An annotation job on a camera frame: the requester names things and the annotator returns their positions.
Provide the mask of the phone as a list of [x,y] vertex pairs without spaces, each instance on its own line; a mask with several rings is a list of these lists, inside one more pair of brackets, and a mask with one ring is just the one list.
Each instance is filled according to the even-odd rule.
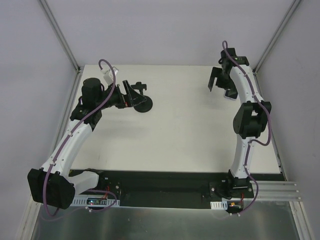
[[224,97],[228,100],[235,101],[238,97],[238,93],[236,91],[226,90],[224,92]]

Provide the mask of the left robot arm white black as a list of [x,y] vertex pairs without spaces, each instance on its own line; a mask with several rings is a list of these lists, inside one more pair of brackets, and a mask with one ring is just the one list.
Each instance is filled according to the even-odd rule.
[[83,143],[102,118],[104,109],[134,108],[143,113],[152,108],[152,100],[144,94],[147,90],[145,83],[129,84],[127,80],[122,83],[125,93],[113,83],[104,87],[95,77],[84,80],[81,96],[62,139],[49,159],[39,169],[32,168],[27,175],[35,202],[65,210],[78,194],[90,190],[99,195],[105,191],[106,183],[96,170],[84,170],[76,176],[70,176],[69,172]]

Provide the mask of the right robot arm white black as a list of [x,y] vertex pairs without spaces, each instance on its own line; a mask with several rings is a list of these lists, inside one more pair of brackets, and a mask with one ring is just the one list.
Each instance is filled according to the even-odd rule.
[[220,53],[220,67],[213,67],[208,89],[224,89],[225,97],[239,99],[240,107],[233,118],[237,142],[234,160],[225,180],[214,186],[214,193],[224,199],[238,198],[251,189],[250,166],[255,144],[265,130],[270,130],[272,105],[264,101],[250,79],[253,74],[245,56],[238,56],[234,48],[225,46]]

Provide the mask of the black phone stand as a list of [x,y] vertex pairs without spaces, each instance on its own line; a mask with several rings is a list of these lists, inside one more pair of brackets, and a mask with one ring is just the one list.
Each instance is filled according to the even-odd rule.
[[133,107],[134,110],[139,113],[149,112],[153,107],[153,101],[149,96],[144,94],[144,91],[147,90],[147,85],[138,81],[135,84],[131,85],[131,87],[132,89],[139,91],[139,94],[145,97],[145,101]]

